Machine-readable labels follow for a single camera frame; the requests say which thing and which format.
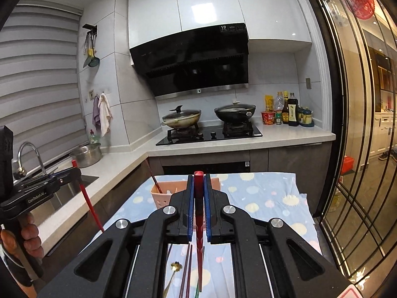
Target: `range hood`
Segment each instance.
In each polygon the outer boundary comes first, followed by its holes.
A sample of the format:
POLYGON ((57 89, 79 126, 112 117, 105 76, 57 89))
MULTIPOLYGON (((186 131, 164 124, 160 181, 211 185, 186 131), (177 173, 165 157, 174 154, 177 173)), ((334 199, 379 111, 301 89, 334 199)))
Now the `range hood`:
POLYGON ((157 100, 248 87, 244 23, 182 31, 130 49, 157 100))

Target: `blue tablecloth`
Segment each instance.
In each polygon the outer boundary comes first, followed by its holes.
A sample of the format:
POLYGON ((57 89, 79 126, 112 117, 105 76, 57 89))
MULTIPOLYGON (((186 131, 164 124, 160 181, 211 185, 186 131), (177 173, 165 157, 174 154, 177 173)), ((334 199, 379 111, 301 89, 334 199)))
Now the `blue tablecloth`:
MULTIPOLYGON (((268 221, 273 217, 283 219, 317 251, 320 245, 317 239, 314 221, 310 215, 306 194, 300 194, 295 184, 295 174, 282 172, 259 172, 241 174, 211 175, 219 178, 221 191, 228 194, 232 205, 246 210, 252 217, 268 221)), ((157 176, 158 181, 187 180, 187 176, 157 176)), ((156 209, 150 193, 154 183, 151 178, 144 182, 123 206, 110 218, 104 228, 108 228, 118 219, 136 222, 147 218, 156 209)), ((196 238, 193 233, 193 259, 190 297, 195 296, 197 286, 196 238)), ((201 298, 235 297, 232 255, 229 244, 210 245, 204 232, 203 291, 201 298)), ((167 264, 165 285, 171 279, 170 263, 185 263, 187 245, 173 245, 167 264)), ((167 298, 179 296, 183 269, 175 274, 167 298)))

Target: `light switch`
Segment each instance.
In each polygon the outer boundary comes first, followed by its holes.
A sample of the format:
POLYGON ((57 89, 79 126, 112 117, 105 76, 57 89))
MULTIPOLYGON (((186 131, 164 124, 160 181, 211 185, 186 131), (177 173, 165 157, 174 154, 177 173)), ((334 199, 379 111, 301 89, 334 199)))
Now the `light switch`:
POLYGON ((306 89, 312 89, 312 81, 310 80, 310 78, 306 78, 306 89))

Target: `kitchen sink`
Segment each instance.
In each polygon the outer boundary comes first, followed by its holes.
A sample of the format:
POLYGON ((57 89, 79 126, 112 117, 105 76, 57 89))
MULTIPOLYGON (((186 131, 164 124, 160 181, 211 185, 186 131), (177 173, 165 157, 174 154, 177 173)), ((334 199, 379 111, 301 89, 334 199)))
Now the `kitchen sink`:
MULTIPOLYGON (((87 176, 81 175, 81 180, 85 187, 92 184, 99 177, 97 176, 87 176)), ((52 199, 35 208, 32 211, 34 216, 35 224, 40 225, 49 216, 54 214, 62 206, 64 206, 68 201, 75 197, 80 192, 80 186, 77 181, 71 182, 69 184, 63 185, 55 194, 52 199)))

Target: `glass door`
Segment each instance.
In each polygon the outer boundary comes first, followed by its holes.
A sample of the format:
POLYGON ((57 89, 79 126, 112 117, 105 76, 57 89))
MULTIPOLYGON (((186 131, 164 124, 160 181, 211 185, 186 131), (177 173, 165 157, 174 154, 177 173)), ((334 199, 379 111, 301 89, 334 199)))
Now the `glass door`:
POLYGON ((321 0, 345 75, 341 169, 321 225, 337 267, 371 297, 397 258, 397 28, 380 0, 321 0))

